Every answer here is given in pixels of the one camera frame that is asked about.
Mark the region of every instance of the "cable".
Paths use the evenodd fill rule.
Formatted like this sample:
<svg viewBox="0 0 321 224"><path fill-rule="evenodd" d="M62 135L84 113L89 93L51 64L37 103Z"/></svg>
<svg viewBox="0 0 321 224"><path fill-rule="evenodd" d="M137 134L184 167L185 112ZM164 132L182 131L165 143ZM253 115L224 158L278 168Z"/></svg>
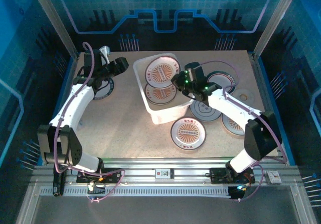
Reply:
<svg viewBox="0 0 321 224"><path fill-rule="evenodd" d="M287 163L287 156L286 156L286 154L285 154L285 151L284 151L283 147L281 146L281 143L280 143L279 139L277 138L275 132L274 132L273 129L270 127L270 125L269 125L261 116L257 115L256 113L252 112L252 111L249 110L248 108L244 107L243 105L241 105L240 103L234 101L233 99L229 98L229 97L226 95L226 89L227 89L228 87L235 87L237 84L239 84L239 79L240 79L240 78L239 78L239 74L238 74L237 69L236 69L233 65L231 65L231 64L229 64L229 63L227 63L227 62L220 61L220 60L213 60L213 61L208 61L208 62L204 62L204 63L200 64L199 66L195 67L194 70L197 69L197 68L199 68L199 67L202 67L202 66L205 65L205 64L213 63L213 62L221 62L221 63L224 63L224 64L230 66L230 67L235 71L236 76L237 76L237 79L238 79L238 82L236 82L234 85L226 86L226 87L223 88L223 95L224 95L225 99L228 100L228 101L230 101L231 103L235 104L235 105L238 106L239 108L245 110L245 111L248 112L249 114L252 114L253 116L255 116L256 118L258 118L258 119L265 125L265 127L268 129L268 131L270 132L271 136L273 137L274 141L276 142L279 150L281 151L283 160L280 160L280 159L277 159L277 158L274 158L274 157L267 157L267 156L266 156L265 158L266 158L266 159L273 159L273 160L276 160L276 161L278 161L278 162L281 162L281 163L286 164L286 163ZM254 167L254 166L259 166L259 167L261 168L261 173L262 173L262 175L261 175L261 179L260 179L260 182L259 182L258 186L256 187L256 189L255 189L249 196L247 196L247 197L245 197L245 198L243 198L243 199L238 199L238 200L234 200L234 201L240 202L240 201L248 200L248 199L251 198L251 197L257 192L257 190L260 188L260 186L261 186L261 184L262 184L262 181L263 181L264 170L263 170L263 167L262 167L261 165L259 165L258 163L259 163L259 161L256 161L256 162L253 163L253 165L252 165L252 167Z"/></svg>
<svg viewBox="0 0 321 224"><path fill-rule="evenodd" d="M121 172L121 171L124 172L124 174L119 179L118 183L112 189L112 191L113 191L120 184L121 180L123 179L123 177L125 175L125 170L124 169L118 169L118 170L114 170L114 171L110 171L110 172L106 172L106 173L93 173L93 172L89 172L89 171L84 171L84 170L78 169L78 168L76 168L74 166L71 166L70 164L68 164L63 169L59 168L57 145L58 145L58 134L59 134L59 129L60 129L61 123L64 120L64 116L65 116L65 114L67 112L67 109L68 109L69 105L71 104L71 102L74 100L74 98L77 97L77 95L80 93L80 91L84 88L84 86L86 86L86 84L90 80L90 78L91 78L91 76L93 74L93 71L94 71L94 66L95 66L95 58L94 58L94 53L93 53L92 47L89 45L88 42L83 42L82 46L83 46L83 48L85 50L89 49L89 51L90 51L90 54L91 54L91 69L90 69L89 75L88 75L87 79L85 80L85 82L80 86L80 88L67 101L67 103L66 103L66 105L63 108L63 111L61 113L61 116L60 116L60 118L58 120L58 124L56 126L55 135L54 135L54 164L55 164L56 171L58 173L60 173L60 174L63 173L64 171L66 171L67 169L72 169L72 170L79 171L79 172L86 173L86 174L93 175L93 176L105 176L105 175L112 175L112 174L115 174L115 173L118 173L118 172ZM105 197L101 198L101 200L105 199L110 193L111 192L109 192Z"/></svg>
<svg viewBox="0 0 321 224"><path fill-rule="evenodd" d="M233 201L237 201L237 202L241 202L241 201L246 201L246 200L248 200L249 198L251 198L256 192L257 192L257 190L260 188L260 186L262 185L262 182L263 182L263 176L264 176L264 171L263 171L263 167L261 166L261 165L255 165L255 166L259 166L260 168L261 168L261 179L260 179L260 182L259 182L259 184L257 185L257 187L255 188L255 190L251 193L251 194L249 194L247 197L245 197L245 198L242 198L242 199L233 199Z"/></svg>
<svg viewBox="0 0 321 224"><path fill-rule="evenodd" d="M121 183L122 179L123 179L124 175L121 176L121 178L119 179L119 181L117 182L117 184L111 189L111 191L105 195L104 197L102 198L97 198L97 199L90 199L88 196L87 198L90 199L91 202L100 202L101 200L104 200L106 199L115 189L116 187Z"/></svg>
<svg viewBox="0 0 321 224"><path fill-rule="evenodd" d="M282 148L281 146L281 143L279 141L279 139L277 138L276 134L274 133L274 131L272 130L272 128L270 127L270 125L259 115L257 115L256 113L252 112L251 110L249 110L248 108L244 107L243 105L239 104L238 102L232 100L231 98L229 98L227 95L226 95L226 89L229 88L229 87L235 87L237 84L239 84L239 74L238 74L238 70L236 69L235 66L233 66L232 64L229 64L227 62L224 62L224 61L221 61L221 60L212 60L212 61L208 61L208 62L204 62L202 64L200 64L199 66L195 67L195 69L199 68L199 67L202 67L203 65L205 64L208 64L208 63L213 63L213 62L221 62L221 63L224 63L228 66L230 66L236 73L236 76L237 76L237 79L238 79L238 82L236 82L234 85L229 85L229 86L226 86L223 88L223 95L225 97L225 99L227 99L228 101L230 101L231 103L235 104L236 106L238 106L239 108L245 110L246 112L248 112L249 114L252 114L253 116L255 116L256 118L258 118L264 125L265 127L268 129L268 131L270 132L271 136L273 137L274 141L276 142L279 150L281 151L282 153L282 156L283 156L283 160L279 160L277 158L274 158L274 157L268 157L267 159L273 159L273 160L276 160L276 161L279 161L281 163L287 163L287 156L285 154L285 151L284 149Z"/></svg>

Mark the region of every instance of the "plate with red text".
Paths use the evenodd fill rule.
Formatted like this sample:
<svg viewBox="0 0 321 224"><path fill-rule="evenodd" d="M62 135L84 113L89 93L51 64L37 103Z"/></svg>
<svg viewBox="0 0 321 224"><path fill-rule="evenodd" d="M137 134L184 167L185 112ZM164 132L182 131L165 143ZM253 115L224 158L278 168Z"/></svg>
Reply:
<svg viewBox="0 0 321 224"><path fill-rule="evenodd" d="M145 87L147 100L156 105L164 105L171 102L176 93L176 87L173 84L166 88L154 88L148 84Z"/></svg>
<svg viewBox="0 0 321 224"><path fill-rule="evenodd" d="M173 57L158 57L146 68L147 83L154 88L169 87L171 79L181 71L178 61Z"/></svg>
<svg viewBox="0 0 321 224"><path fill-rule="evenodd" d="M227 72L215 71L210 73L207 78L207 82L214 82L220 85L222 88L227 87L226 91L228 93L232 93L235 90L235 79Z"/></svg>
<svg viewBox="0 0 321 224"><path fill-rule="evenodd" d="M190 151L199 148L205 142L206 130L199 120L184 117L172 125L171 137L179 148Z"/></svg>

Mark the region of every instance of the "metal frame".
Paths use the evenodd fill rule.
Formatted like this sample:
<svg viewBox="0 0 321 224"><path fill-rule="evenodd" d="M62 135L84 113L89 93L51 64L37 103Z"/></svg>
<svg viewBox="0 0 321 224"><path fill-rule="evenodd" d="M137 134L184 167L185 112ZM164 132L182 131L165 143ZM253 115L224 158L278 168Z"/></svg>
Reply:
<svg viewBox="0 0 321 224"><path fill-rule="evenodd" d="M292 0L280 0L277 4L269 22L267 23L262 36L260 37L257 45L254 49L254 59L258 60L261 56L265 46L267 45L268 41L272 37L276 27L279 25L280 21L284 17L284 14L287 8L290 6Z"/></svg>
<svg viewBox="0 0 321 224"><path fill-rule="evenodd" d="M104 162L110 168L124 168L126 175L113 194L116 196L204 196L229 198L227 187L236 184L211 184L205 176L210 168L224 168L230 158L138 158L108 159ZM261 162L265 171L277 170L281 185L271 185L263 177L262 187L277 186L290 188L301 223L317 223L312 207L300 177L297 166L286 166L273 160ZM155 179L155 168L174 168L174 179ZM53 165L37 166L21 207L17 223L31 223L39 196L52 195ZM66 177L66 196L87 196L87 185L76 183L76 173L68 171ZM261 178L259 168L254 168L256 180ZM106 185L109 191L112 185Z"/></svg>
<svg viewBox="0 0 321 224"><path fill-rule="evenodd" d="M53 24L59 37L64 43L66 49L72 58L77 58L77 51L64 27L58 13L56 12L50 0L38 0L46 12L48 18ZM292 0L280 0L276 7L266 29L264 30L257 46L254 50L254 59L258 60L263 52L270 37L274 33L278 23L285 14ZM253 61L256 68L259 68L257 61ZM262 96L265 106L271 106L268 95ZM205 173L209 168L224 168L226 162L231 158L180 158L180 159L163 159L163 158L138 158L138 159L108 159L105 163L109 168L124 168L126 175L116 189L115 195L120 196L212 196L212 197L228 197L226 193L227 185L211 184L210 179L205 177ZM281 176L282 184L279 187L289 187L293 200L297 209L297 213L301 223L317 223L313 214L312 207L308 201L308 197L300 177L299 170L296 166L286 166L272 160L263 160L262 166L264 170L277 170ZM175 177L169 180L156 180L155 168L174 168ZM254 175L257 180L261 178L259 169L254 168ZM35 214L39 196L51 195L53 182L53 165L37 166L33 171L31 182L26 192L23 205L21 207L17 223L31 223ZM263 177L262 186L271 186ZM70 171L67 173L65 196L87 195L87 187L85 184L77 184L76 176Z"/></svg>

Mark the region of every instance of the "sticker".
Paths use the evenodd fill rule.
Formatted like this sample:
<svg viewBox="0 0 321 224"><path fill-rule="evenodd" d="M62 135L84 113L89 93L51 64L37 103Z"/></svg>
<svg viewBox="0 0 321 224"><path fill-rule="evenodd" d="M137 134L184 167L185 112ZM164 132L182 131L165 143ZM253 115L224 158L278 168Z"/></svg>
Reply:
<svg viewBox="0 0 321 224"><path fill-rule="evenodd" d="M221 112L218 110L211 108L205 103L199 101L194 101L190 105L190 109L196 118L206 122L213 121L221 115Z"/></svg>
<svg viewBox="0 0 321 224"><path fill-rule="evenodd" d="M171 79L181 71L178 61L172 57L159 57L152 61L145 72L147 83L155 88L169 87Z"/></svg>
<svg viewBox="0 0 321 224"><path fill-rule="evenodd" d="M171 102L176 96L177 90L174 85L166 88L154 88L148 84L145 87L145 95L148 101L156 105L164 105Z"/></svg>
<svg viewBox="0 0 321 224"><path fill-rule="evenodd" d="M174 179L174 169L155 169L155 179Z"/></svg>
<svg viewBox="0 0 321 224"><path fill-rule="evenodd" d="M254 94L247 89L235 90L233 93L233 97L246 105L251 106L254 104Z"/></svg>
<svg viewBox="0 0 321 224"><path fill-rule="evenodd" d="M101 85L101 90L96 92L94 100L101 100L111 95L115 88L114 81L110 78L109 81L103 81Z"/></svg>
<svg viewBox="0 0 321 224"><path fill-rule="evenodd" d="M239 136L245 135L243 129L237 123L235 123L234 120L230 119L226 115L222 115L222 122L229 132Z"/></svg>
<svg viewBox="0 0 321 224"><path fill-rule="evenodd" d="M210 73L207 78L207 82L214 82L222 88L233 85L233 87L226 88L228 93L232 93L235 90L235 79L227 72L215 71Z"/></svg>
<svg viewBox="0 0 321 224"><path fill-rule="evenodd" d="M171 128L171 137L179 148L195 150L204 143L206 130L197 119L185 117L174 122Z"/></svg>

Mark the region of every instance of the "plate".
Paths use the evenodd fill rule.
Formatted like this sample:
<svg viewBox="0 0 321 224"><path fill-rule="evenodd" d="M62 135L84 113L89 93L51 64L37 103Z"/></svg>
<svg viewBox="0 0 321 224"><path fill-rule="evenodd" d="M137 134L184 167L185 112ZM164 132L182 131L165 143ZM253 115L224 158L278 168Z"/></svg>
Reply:
<svg viewBox="0 0 321 224"><path fill-rule="evenodd" d="M245 132L242 130L242 128L235 123L232 119L227 117L226 115L222 115L222 122L224 127L231 133L239 136L245 135Z"/></svg>
<svg viewBox="0 0 321 224"><path fill-rule="evenodd" d="M171 128L171 137L175 145L183 150L195 150L206 139L206 130L202 123L190 117L176 120Z"/></svg>
<svg viewBox="0 0 321 224"><path fill-rule="evenodd" d="M152 61L146 68L145 78L147 83L155 88L169 87L171 79L181 71L181 67L173 57L159 57Z"/></svg>
<svg viewBox="0 0 321 224"><path fill-rule="evenodd" d="M220 85L222 88L227 87L227 86L231 86L231 85L235 85L235 79L234 77L232 77L231 74L227 73L227 72L223 72L223 71L215 71L212 72L208 75L208 79L207 82L214 82L218 85ZM234 87L228 87L226 89L226 91L228 93L232 93L235 90L235 86Z"/></svg>
<svg viewBox="0 0 321 224"><path fill-rule="evenodd" d="M219 112L218 110L208 107L207 105L199 101L194 101L190 105L190 109L192 114L196 118L206 122L213 121L221 115L221 112Z"/></svg>
<svg viewBox="0 0 321 224"><path fill-rule="evenodd" d="M101 90L96 92L94 100L101 100L111 95L114 91L115 84L114 81L110 78L109 81L103 81L100 87Z"/></svg>
<svg viewBox="0 0 321 224"><path fill-rule="evenodd" d="M254 94L247 89L235 90L233 93L233 97L235 97L237 100L249 106L253 105L255 100Z"/></svg>
<svg viewBox="0 0 321 224"><path fill-rule="evenodd" d="M151 103L156 105L164 105L171 102L175 98L177 90L173 84L166 88L154 88L146 84L144 92L147 100Z"/></svg>

